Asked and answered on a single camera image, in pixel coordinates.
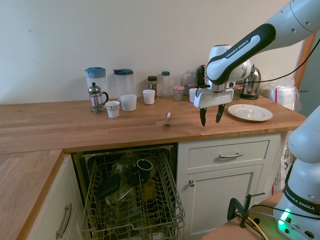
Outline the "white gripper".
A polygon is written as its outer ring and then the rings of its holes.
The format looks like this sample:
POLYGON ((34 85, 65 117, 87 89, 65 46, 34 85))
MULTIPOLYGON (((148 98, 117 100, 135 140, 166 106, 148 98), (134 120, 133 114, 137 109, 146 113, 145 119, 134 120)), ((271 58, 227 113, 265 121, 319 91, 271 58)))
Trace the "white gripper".
POLYGON ((233 100, 234 90, 228 88, 223 92, 213 92, 209 88, 198 88, 195 93, 194 106, 199 110, 201 125, 206 125, 206 112, 209 107, 218 106, 218 112, 216 114, 215 122, 219 123, 224 110, 225 104, 230 103, 233 100))

